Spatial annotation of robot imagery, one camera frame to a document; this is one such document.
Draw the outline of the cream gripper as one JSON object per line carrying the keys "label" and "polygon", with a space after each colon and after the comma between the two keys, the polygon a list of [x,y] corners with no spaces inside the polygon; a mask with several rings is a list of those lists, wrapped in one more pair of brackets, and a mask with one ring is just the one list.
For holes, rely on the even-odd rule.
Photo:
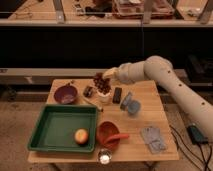
{"label": "cream gripper", "polygon": [[103,73],[102,78],[103,79],[116,79],[117,71],[118,71],[118,69],[116,67],[110,68]]}

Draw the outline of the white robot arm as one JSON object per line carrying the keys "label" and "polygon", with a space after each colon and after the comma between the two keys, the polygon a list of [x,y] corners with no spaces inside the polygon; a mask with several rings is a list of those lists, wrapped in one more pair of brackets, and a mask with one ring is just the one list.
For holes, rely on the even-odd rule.
{"label": "white robot arm", "polygon": [[124,63],[106,70],[103,78],[121,84],[155,81],[173,97],[208,140],[213,142],[213,105],[178,78],[169,60],[154,55],[145,61]]}

